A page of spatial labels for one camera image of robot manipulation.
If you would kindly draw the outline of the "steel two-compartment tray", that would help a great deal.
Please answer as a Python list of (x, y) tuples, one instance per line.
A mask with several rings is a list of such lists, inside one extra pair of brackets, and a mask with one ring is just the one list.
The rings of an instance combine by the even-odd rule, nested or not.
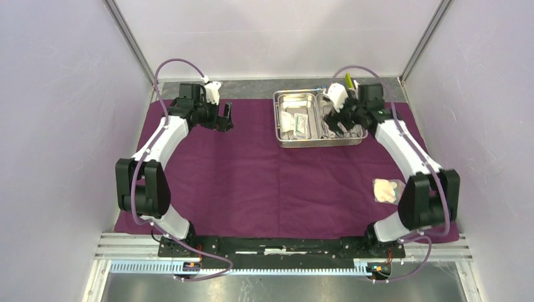
[(283, 148), (340, 147), (358, 145), (368, 132), (360, 125), (338, 137), (323, 120), (333, 106), (324, 99), (324, 90), (298, 89), (274, 93), (275, 134)]

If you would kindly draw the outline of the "white gauze packet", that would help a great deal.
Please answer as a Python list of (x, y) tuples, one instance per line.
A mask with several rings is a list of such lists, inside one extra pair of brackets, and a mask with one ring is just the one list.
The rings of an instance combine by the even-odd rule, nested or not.
[(294, 131), (295, 129), (295, 118), (294, 115), (286, 112), (281, 111), (280, 112), (280, 132), (281, 134), (288, 133), (290, 131)]

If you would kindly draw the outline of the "maroon cloth wrap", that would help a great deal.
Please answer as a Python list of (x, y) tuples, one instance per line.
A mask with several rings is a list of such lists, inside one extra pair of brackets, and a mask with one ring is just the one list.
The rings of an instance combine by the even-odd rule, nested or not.
[(199, 235), (336, 239), (391, 215), (376, 179), (401, 180), (373, 138), (345, 147), (282, 148), (270, 99), (232, 100), (232, 130), (195, 127), (166, 168), (171, 203)]

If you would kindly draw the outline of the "white gauze pad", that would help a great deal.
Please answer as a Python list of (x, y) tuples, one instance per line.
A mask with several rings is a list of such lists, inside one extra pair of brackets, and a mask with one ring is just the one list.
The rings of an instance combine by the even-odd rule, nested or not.
[(378, 203), (399, 204), (405, 186), (405, 183), (398, 179), (374, 179), (374, 200)]

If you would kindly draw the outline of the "green suture packet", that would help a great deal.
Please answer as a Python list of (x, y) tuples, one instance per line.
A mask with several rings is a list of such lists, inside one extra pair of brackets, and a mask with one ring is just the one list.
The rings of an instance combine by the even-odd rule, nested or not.
[(294, 138), (297, 140), (307, 140), (310, 138), (309, 133), (309, 116), (303, 113), (295, 113), (295, 129), (293, 131)]

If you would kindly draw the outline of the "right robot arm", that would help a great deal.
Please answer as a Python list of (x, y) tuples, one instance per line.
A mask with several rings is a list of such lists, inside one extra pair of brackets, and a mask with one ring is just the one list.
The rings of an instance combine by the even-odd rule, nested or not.
[(381, 84), (351, 90), (339, 83), (325, 91), (332, 110), (323, 120), (337, 136), (356, 125), (362, 126), (388, 151), (405, 179), (396, 211), (371, 223), (365, 233), (364, 249), (379, 257), (390, 242), (410, 242), (424, 237), (445, 237), (457, 215), (460, 176), (433, 160), (411, 135), (396, 110), (386, 105)]

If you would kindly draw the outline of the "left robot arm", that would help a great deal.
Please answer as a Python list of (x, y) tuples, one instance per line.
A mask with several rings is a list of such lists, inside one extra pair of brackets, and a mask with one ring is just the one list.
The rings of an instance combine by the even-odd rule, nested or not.
[(219, 115), (221, 82), (182, 83), (179, 95), (163, 105), (163, 116), (148, 141), (131, 157), (115, 165), (118, 206), (132, 215), (138, 225), (150, 224), (182, 256), (193, 255), (198, 240), (191, 235), (191, 223), (171, 205), (171, 190), (165, 175), (170, 157), (195, 126), (227, 132), (232, 129), (232, 105), (226, 103)]

